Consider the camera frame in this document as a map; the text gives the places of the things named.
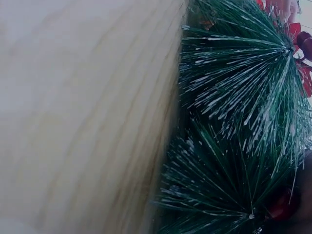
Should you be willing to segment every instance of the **artificial pine branch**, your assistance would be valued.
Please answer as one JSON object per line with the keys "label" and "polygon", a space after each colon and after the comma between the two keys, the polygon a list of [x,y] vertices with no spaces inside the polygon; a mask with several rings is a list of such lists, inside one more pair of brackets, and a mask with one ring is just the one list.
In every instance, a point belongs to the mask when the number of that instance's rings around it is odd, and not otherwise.
{"label": "artificial pine branch", "polygon": [[[249,146],[263,137],[269,144],[287,144],[294,135],[302,145],[311,134],[305,126],[309,103],[284,27],[252,0],[196,0],[195,7],[214,26],[183,27],[188,34],[181,52],[182,105],[219,118],[227,137],[236,126],[247,126],[253,133]],[[281,136],[277,128],[284,129]]]}
{"label": "artificial pine branch", "polygon": [[292,182],[291,155],[280,159],[281,147],[248,152],[241,140],[234,135],[229,141],[196,120],[187,138],[172,140],[158,203],[178,216],[160,233],[252,233],[261,228],[268,216],[267,197]]}

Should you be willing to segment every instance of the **red berry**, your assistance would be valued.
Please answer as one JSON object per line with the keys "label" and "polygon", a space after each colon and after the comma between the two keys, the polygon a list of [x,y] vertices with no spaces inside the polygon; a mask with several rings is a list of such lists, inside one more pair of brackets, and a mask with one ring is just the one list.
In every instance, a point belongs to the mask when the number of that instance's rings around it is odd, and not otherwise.
{"label": "red berry", "polygon": [[311,34],[307,33],[307,32],[300,32],[297,36],[297,45],[299,46],[299,48],[301,49],[303,42],[305,41],[305,39],[307,38],[311,38]]}
{"label": "red berry", "polygon": [[305,58],[309,61],[312,61],[312,38],[307,38],[302,43],[301,47]]}
{"label": "red berry", "polygon": [[299,195],[295,192],[292,194],[291,189],[282,190],[280,196],[273,200],[268,211],[271,218],[275,221],[288,220],[299,207]]}

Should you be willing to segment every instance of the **wood grain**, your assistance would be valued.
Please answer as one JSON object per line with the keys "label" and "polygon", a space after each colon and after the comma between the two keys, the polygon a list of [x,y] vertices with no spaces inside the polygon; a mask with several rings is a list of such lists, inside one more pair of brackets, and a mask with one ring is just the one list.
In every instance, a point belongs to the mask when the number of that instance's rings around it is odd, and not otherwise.
{"label": "wood grain", "polygon": [[152,232],[185,10],[0,1],[0,221],[40,234]]}

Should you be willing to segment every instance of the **christmas garland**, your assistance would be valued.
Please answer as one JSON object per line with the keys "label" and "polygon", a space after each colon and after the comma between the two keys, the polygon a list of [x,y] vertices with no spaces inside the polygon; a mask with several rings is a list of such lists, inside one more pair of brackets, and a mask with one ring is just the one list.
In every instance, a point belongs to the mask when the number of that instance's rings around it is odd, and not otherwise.
{"label": "christmas garland", "polygon": [[[293,35],[253,0],[194,0],[183,29],[159,233],[265,232],[298,207],[312,133]],[[297,37],[308,59],[310,37]]]}

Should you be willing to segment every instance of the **wooden board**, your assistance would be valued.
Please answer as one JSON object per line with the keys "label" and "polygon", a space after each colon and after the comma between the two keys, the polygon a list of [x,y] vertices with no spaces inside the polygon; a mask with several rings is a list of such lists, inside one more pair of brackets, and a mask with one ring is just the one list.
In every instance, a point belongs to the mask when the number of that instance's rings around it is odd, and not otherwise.
{"label": "wooden board", "polygon": [[185,10],[0,1],[0,233],[151,232]]}

